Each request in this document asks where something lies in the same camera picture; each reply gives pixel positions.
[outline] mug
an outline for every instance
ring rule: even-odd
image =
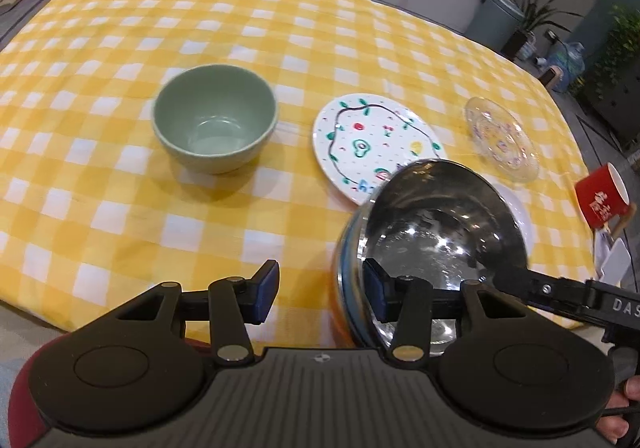
[[[615,215],[629,210],[629,195],[618,170],[604,164],[575,185],[578,205],[591,229],[599,229]]]

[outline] glass plate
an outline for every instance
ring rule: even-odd
[[[522,183],[538,178],[538,154],[509,111],[489,99],[473,97],[465,115],[474,141],[500,170]]]

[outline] yellow checkered tablecloth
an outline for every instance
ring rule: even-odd
[[[264,77],[280,121],[254,163],[192,174],[156,142],[150,107],[172,76],[220,62]],[[533,269],[590,277],[577,145],[539,82],[484,47],[369,0],[52,0],[0,54],[0,298],[76,329],[159,282],[204,289],[275,258],[280,291],[250,335],[332,345],[331,257],[354,206],[322,175],[311,131],[351,92],[411,107],[450,159],[514,189]],[[475,95],[527,129],[538,180],[514,185],[476,155],[463,114]]]

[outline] gray floor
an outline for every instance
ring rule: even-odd
[[[7,411],[15,377],[41,346],[61,332],[0,302],[0,446],[9,447]]]
[[[539,73],[532,65],[519,63],[527,72],[538,76]],[[618,146],[618,142],[606,124],[589,110],[583,109],[578,102],[568,94],[551,92],[556,105],[562,112],[565,121],[574,134],[575,142],[580,148],[582,159],[590,172],[608,162],[620,172],[625,181],[629,198],[640,205],[640,176],[632,169],[625,155]],[[626,228],[622,236],[631,254],[631,268],[622,280],[622,288],[638,292],[640,287],[640,216],[636,216]]]
[[[22,0],[9,12],[0,15],[0,50],[4,49],[29,20],[49,0]]]

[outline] logo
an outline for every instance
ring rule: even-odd
[[[629,316],[635,316],[636,318],[640,318],[640,304],[637,304],[636,307],[631,305],[631,302],[623,302],[620,298],[615,298],[613,300],[613,310],[616,312],[622,312],[622,314],[628,314]]]
[[[593,196],[593,202],[589,204],[589,207],[596,213],[603,221],[608,221],[611,218],[611,206],[606,205],[604,201],[607,200],[607,193],[598,192]]]
[[[317,363],[326,363],[331,361],[331,356],[329,356],[329,354],[324,354],[324,352],[322,354],[316,354],[314,356],[314,361]]]

